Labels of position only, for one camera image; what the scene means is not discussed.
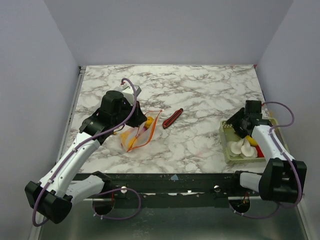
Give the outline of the clear zip top bag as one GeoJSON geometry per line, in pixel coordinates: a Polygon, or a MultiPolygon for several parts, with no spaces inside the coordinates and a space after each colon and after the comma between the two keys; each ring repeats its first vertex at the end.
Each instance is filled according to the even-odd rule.
{"type": "Polygon", "coordinates": [[[120,143],[125,152],[146,146],[153,138],[158,120],[163,110],[147,111],[147,120],[139,127],[129,127],[119,135],[120,143]]]}

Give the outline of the yellow toy mango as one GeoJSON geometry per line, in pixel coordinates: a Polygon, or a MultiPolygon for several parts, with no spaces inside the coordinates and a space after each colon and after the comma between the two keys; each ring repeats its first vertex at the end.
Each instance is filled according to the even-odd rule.
{"type": "Polygon", "coordinates": [[[245,137],[252,147],[258,146],[258,143],[249,135],[245,137]]]}

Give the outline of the yellow toy bell pepper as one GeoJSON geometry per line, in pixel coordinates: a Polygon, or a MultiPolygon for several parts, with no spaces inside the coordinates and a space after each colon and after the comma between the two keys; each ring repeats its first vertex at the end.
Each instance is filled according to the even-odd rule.
{"type": "Polygon", "coordinates": [[[135,141],[137,140],[136,133],[134,131],[125,131],[120,135],[120,138],[121,145],[127,150],[132,148],[135,141]]]}

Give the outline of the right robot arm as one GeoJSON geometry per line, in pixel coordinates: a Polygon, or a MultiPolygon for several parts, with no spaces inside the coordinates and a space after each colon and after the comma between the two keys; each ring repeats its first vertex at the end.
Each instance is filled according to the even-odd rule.
{"type": "Polygon", "coordinates": [[[263,200],[296,205],[302,198],[307,166],[285,149],[275,133],[278,126],[263,118],[262,106],[260,100],[246,100],[226,122],[242,140],[252,137],[267,162],[263,173],[240,171],[238,179],[230,183],[230,191],[241,196],[250,189],[263,200]]]}

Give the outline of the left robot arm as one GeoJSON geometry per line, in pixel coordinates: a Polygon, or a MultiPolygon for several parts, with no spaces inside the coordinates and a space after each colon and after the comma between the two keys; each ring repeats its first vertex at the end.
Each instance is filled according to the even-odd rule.
{"type": "Polygon", "coordinates": [[[100,107],[83,121],[62,159],[38,182],[30,181],[26,185],[24,191],[33,209],[35,227],[41,226],[36,221],[37,214],[44,216],[44,222],[59,224],[74,205],[89,197],[104,198],[116,191],[122,194],[130,191],[125,186],[113,188],[111,180],[99,171],[75,184],[72,181],[86,160],[117,128],[138,127],[147,120],[137,101],[140,92],[135,86],[107,91],[100,107]]]}

